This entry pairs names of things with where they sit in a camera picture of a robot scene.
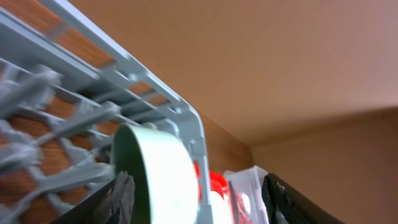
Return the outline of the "light blue plate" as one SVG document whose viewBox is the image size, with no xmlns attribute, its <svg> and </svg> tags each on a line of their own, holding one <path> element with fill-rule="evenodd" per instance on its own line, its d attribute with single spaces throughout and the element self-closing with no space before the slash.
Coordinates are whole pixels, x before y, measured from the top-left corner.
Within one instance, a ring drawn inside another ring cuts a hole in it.
<svg viewBox="0 0 398 224">
<path fill-rule="evenodd" d="M 211 209 L 214 224 L 232 224 L 230 209 L 222 196 L 215 191 L 210 192 Z"/>
</svg>

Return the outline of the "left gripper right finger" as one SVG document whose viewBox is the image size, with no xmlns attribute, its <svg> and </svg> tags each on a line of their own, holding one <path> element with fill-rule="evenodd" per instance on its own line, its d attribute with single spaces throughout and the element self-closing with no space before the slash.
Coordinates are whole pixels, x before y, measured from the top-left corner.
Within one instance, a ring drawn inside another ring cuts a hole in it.
<svg viewBox="0 0 398 224">
<path fill-rule="evenodd" d="M 262 200 L 270 224 L 342 224 L 273 173 L 262 183 Z"/>
</svg>

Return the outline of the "red snack wrapper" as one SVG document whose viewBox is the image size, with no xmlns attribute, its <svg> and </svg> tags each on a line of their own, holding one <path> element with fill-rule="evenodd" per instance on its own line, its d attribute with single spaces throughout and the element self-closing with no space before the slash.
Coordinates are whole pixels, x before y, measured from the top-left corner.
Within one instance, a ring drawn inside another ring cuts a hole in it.
<svg viewBox="0 0 398 224">
<path fill-rule="evenodd" d="M 231 207 L 233 211 L 234 224 L 252 224 L 250 215 L 244 207 L 242 197 L 234 189 L 231 181 L 228 182 L 228 185 L 231 196 Z"/>
</svg>

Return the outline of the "green bowl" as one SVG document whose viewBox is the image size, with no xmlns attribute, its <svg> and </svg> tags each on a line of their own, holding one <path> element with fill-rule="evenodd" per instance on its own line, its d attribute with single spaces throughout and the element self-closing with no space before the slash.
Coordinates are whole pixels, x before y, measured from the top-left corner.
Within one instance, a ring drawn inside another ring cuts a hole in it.
<svg viewBox="0 0 398 224">
<path fill-rule="evenodd" d="M 114 134 L 111 163 L 135 183 L 132 223 L 194 224 L 199 189 L 192 159 L 170 133 L 122 124 Z"/>
</svg>

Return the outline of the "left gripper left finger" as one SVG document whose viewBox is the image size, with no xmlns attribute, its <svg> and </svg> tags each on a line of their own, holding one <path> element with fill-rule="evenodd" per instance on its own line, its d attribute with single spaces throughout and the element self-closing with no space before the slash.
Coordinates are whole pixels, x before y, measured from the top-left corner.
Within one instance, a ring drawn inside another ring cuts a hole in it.
<svg viewBox="0 0 398 224">
<path fill-rule="evenodd" d="M 120 172 L 52 224 L 130 224 L 135 189 L 133 176 Z"/>
</svg>

